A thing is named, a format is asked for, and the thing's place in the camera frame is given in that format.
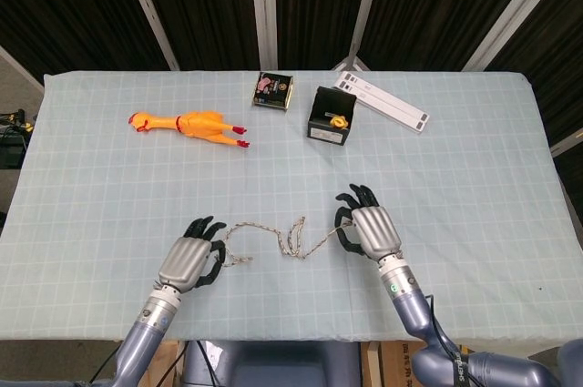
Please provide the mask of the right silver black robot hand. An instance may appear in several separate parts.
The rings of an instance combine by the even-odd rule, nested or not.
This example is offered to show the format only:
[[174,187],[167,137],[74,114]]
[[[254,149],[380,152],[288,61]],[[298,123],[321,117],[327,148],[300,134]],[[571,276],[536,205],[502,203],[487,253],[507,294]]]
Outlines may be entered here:
[[336,210],[334,227],[343,249],[379,262],[401,252],[402,241],[386,208],[365,185],[349,185],[353,192],[335,198],[345,203]]

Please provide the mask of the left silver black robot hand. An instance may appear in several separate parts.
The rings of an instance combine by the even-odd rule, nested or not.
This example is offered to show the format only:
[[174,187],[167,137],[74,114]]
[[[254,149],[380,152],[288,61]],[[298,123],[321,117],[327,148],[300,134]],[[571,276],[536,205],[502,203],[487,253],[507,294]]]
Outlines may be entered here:
[[180,294],[209,286],[219,276],[226,259],[226,245],[215,235],[226,228],[213,216],[193,220],[178,238],[159,269],[159,287]]

